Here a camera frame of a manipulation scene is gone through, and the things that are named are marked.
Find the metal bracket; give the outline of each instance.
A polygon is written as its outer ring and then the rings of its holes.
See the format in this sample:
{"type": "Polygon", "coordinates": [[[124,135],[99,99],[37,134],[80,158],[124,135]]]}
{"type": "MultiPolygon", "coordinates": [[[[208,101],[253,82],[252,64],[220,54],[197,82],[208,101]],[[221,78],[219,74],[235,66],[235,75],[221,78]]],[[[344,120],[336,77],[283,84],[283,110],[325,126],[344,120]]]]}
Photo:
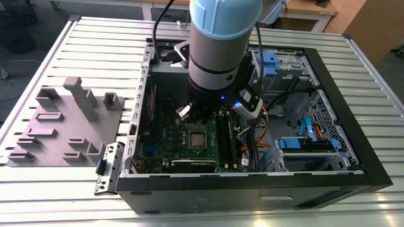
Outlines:
{"type": "Polygon", "coordinates": [[[189,40],[175,45],[175,51],[179,53],[184,61],[189,61],[189,40]]]}
{"type": "Polygon", "coordinates": [[[116,183],[119,179],[119,167],[121,163],[121,155],[125,145],[121,142],[115,142],[107,145],[104,157],[99,161],[96,173],[100,175],[95,185],[95,195],[116,195],[116,183]]]}
{"type": "Polygon", "coordinates": [[[309,77],[312,79],[313,86],[320,86],[320,81],[319,81],[319,79],[316,77],[316,73],[315,73],[313,69],[311,68],[311,64],[309,64],[309,61],[308,61],[307,57],[303,56],[301,60],[304,62],[304,65],[307,66],[307,71],[309,73],[309,77]]]}
{"type": "Polygon", "coordinates": [[[139,138],[139,125],[140,125],[140,114],[143,109],[143,99],[144,99],[144,91],[145,91],[145,84],[149,76],[149,64],[152,61],[152,58],[155,56],[155,48],[151,44],[145,45],[144,53],[143,53],[143,63],[141,63],[141,76],[139,79],[139,86],[136,88],[137,93],[133,96],[133,100],[136,100],[136,104],[133,107],[133,111],[131,113],[131,124],[128,129],[128,136],[127,136],[127,146],[125,146],[125,152],[123,154],[121,159],[121,166],[120,168],[120,177],[124,177],[131,169],[131,161],[132,156],[135,154],[135,147],[137,143],[139,138]]]}

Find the motherboard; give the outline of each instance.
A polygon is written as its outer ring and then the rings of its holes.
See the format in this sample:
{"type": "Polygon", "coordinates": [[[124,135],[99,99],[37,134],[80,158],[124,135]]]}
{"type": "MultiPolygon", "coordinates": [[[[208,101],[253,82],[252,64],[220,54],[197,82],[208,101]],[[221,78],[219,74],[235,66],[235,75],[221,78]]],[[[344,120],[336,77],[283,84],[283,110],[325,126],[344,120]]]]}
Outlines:
{"type": "Polygon", "coordinates": [[[240,141],[236,139],[239,116],[232,110],[212,112],[203,120],[180,122],[173,101],[157,97],[151,128],[141,136],[137,173],[231,173],[240,166],[240,141]]]}

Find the metal latch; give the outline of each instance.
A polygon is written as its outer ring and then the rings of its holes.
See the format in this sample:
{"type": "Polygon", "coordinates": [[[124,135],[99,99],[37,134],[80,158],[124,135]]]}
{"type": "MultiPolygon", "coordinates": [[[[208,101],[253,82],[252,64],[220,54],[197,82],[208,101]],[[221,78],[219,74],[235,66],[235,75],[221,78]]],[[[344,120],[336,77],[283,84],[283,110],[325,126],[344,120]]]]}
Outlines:
{"type": "Polygon", "coordinates": [[[96,180],[95,195],[112,194],[115,192],[116,183],[119,179],[119,167],[121,163],[121,155],[124,153],[125,144],[115,142],[107,145],[104,157],[96,166],[96,180]]]}

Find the slatted metal surface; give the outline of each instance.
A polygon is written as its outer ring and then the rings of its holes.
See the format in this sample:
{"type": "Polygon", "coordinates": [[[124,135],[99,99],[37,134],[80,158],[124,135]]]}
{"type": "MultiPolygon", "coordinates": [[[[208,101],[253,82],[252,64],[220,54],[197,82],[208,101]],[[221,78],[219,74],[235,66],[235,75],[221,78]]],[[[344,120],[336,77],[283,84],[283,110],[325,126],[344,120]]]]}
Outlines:
{"type": "MultiPolygon", "coordinates": [[[[83,17],[68,22],[49,55],[0,130],[0,163],[28,125],[35,112],[35,95],[41,86],[60,94],[65,76],[80,76],[93,94],[116,92],[125,97],[117,141],[125,142],[145,38],[153,23],[148,21],[83,17]]],[[[49,224],[81,222],[99,224],[139,222],[143,226],[333,226],[352,222],[372,226],[401,226],[404,209],[404,118],[400,102],[383,85],[377,73],[341,35],[284,30],[261,31],[263,44],[316,48],[363,131],[375,148],[393,186],[377,193],[361,194],[320,210],[276,210],[207,214],[137,216],[119,196],[95,197],[95,168],[0,167],[0,223],[49,224]]],[[[161,23],[159,38],[187,39],[189,28],[161,23]]],[[[252,32],[251,43],[257,42],[252,32]]]]}

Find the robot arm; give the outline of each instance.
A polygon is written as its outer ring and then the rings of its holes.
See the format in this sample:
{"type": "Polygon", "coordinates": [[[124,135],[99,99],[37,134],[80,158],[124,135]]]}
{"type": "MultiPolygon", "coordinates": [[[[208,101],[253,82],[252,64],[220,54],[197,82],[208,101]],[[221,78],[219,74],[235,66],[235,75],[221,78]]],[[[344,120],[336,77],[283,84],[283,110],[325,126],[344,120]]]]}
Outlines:
{"type": "Polygon", "coordinates": [[[177,110],[181,120],[196,106],[211,108],[224,101],[248,120],[257,116],[263,101],[251,98],[259,97],[252,89],[235,93],[236,75],[256,22],[273,23],[284,4],[285,0],[191,0],[191,37],[176,46],[193,93],[188,105],[177,110]]]}
{"type": "Polygon", "coordinates": [[[256,22],[273,23],[285,0],[192,0],[189,79],[217,91],[235,81],[256,22]]]}

